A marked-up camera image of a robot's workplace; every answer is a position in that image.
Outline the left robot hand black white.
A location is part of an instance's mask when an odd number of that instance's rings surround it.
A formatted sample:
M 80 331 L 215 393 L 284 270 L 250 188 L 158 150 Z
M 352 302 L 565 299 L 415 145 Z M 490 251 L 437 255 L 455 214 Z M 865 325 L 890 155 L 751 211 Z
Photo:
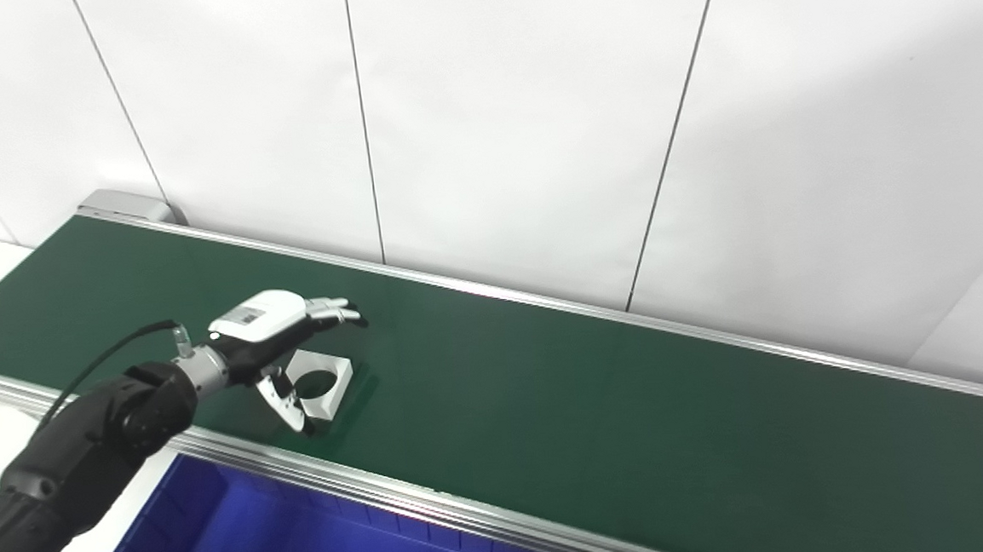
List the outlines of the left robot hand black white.
M 366 323 L 345 298 L 263 290 L 210 323 L 207 345 L 229 385 L 254 388 L 289 428 L 309 436 L 315 423 L 333 421 L 354 371 L 349 359 L 302 346 L 338 325 Z

